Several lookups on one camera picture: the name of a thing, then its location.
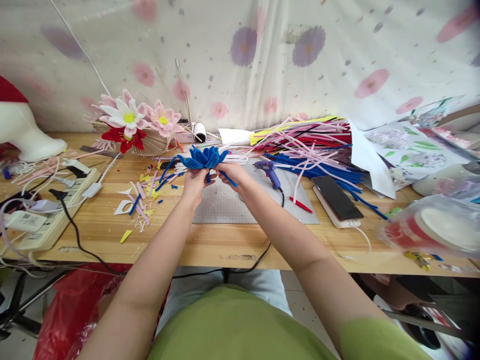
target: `blue pipe cleaner flower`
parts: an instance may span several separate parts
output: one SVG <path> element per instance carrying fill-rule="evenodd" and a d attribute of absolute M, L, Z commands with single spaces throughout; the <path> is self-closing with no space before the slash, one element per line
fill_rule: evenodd
<path fill-rule="evenodd" d="M 210 148 L 206 147 L 203 149 L 203 152 L 193 146 L 193 149 L 190 149 L 191 157 L 184 158 L 181 155 L 177 155 L 177 157 L 188 169 L 213 169 L 219 163 L 222 163 L 229 153 L 228 150 L 225 150 L 220 154 L 219 148 L 216 146 L 211 146 Z M 232 184 L 232 186 L 237 187 L 237 184 L 230 179 L 224 171 L 221 171 L 221 174 L 230 182 L 230 184 Z M 210 174 L 206 175 L 206 182 L 211 182 Z"/>

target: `gray cutting mat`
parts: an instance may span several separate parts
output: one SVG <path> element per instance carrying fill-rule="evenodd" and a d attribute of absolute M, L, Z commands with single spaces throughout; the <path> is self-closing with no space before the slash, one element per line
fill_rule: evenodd
<path fill-rule="evenodd" d="M 248 164 L 243 166 L 243 168 L 275 201 L 282 204 L 282 194 L 280 191 L 272 188 L 272 183 L 269 178 L 265 176 L 265 172 L 261 169 L 255 171 L 253 163 L 257 161 L 259 161 L 259 159 L 250 159 Z M 319 218 L 315 214 L 315 211 L 309 213 L 294 205 L 289 199 L 290 196 L 294 195 L 294 187 L 298 175 L 281 168 L 278 168 L 275 172 L 285 194 L 284 208 L 303 224 L 319 224 Z M 313 211 L 312 203 L 301 183 L 298 185 L 297 200 Z M 257 221 L 252 214 L 250 214 L 250 211 L 240 199 L 240 196 L 218 179 L 216 183 L 210 185 L 203 191 L 201 203 L 193 217 L 193 223 L 256 224 Z"/>

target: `red pen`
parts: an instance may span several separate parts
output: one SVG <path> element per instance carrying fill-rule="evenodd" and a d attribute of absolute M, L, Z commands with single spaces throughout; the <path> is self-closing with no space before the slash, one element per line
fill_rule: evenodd
<path fill-rule="evenodd" d="M 294 198 L 292 196 L 290 196 L 290 200 L 293 202 L 294 201 Z M 306 207 L 305 205 L 303 205 L 300 201 L 295 201 L 295 205 L 297 205 L 299 208 L 305 210 L 306 212 L 309 212 L 310 214 L 313 214 L 313 211 L 310 210 L 308 207 Z"/>

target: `yellow flower center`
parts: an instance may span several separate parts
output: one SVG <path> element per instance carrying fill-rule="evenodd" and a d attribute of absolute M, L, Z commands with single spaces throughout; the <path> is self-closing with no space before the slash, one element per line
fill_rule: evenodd
<path fill-rule="evenodd" d="M 158 118 L 158 122 L 162 125 L 167 125 L 169 123 L 169 120 L 165 116 L 162 116 Z"/>
<path fill-rule="evenodd" d="M 125 121 L 127 124 L 129 123 L 134 123 L 135 122 L 135 115 L 133 112 L 129 112 L 123 115 L 123 121 Z"/>

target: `gray pants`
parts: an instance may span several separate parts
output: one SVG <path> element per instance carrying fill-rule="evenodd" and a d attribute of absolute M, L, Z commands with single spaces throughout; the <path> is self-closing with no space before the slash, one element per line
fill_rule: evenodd
<path fill-rule="evenodd" d="M 179 266 L 174 276 L 193 273 L 206 273 L 215 267 Z M 292 316 L 285 295 L 285 288 L 279 270 L 256 269 L 249 273 L 230 273 L 228 283 L 237 285 L 249 293 L 265 300 L 270 305 Z M 221 271 L 206 275 L 173 279 L 166 298 L 165 309 L 156 329 L 157 335 L 172 316 L 197 301 L 203 294 L 224 284 Z"/>

